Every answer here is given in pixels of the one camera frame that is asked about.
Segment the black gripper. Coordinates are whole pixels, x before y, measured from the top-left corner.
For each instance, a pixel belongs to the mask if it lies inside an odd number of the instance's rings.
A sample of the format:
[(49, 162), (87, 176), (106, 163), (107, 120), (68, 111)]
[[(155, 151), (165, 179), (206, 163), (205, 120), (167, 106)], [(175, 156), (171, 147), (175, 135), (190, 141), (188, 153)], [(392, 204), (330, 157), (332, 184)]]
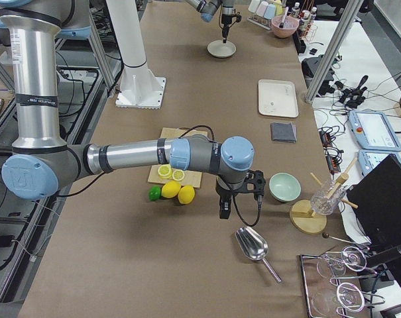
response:
[(231, 200), (235, 197), (233, 184), (223, 176), (216, 177), (215, 191), (219, 196), (219, 218), (228, 219), (231, 214)]
[(223, 43), (227, 42), (228, 28), (234, 23), (241, 22), (242, 16), (234, 7), (222, 6), (220, 13), (220, 26), (222, 28)]

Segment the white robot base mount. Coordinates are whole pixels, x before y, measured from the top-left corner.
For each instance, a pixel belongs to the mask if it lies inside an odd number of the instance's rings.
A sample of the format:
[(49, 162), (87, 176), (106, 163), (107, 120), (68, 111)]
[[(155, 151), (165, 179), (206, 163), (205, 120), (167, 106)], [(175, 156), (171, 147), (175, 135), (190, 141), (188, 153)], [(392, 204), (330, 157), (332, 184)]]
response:
[(116, 106), (159, 109), (166, 79), (148, 67), (136, 2), (108, 0), (107, 8), (124, 64)]

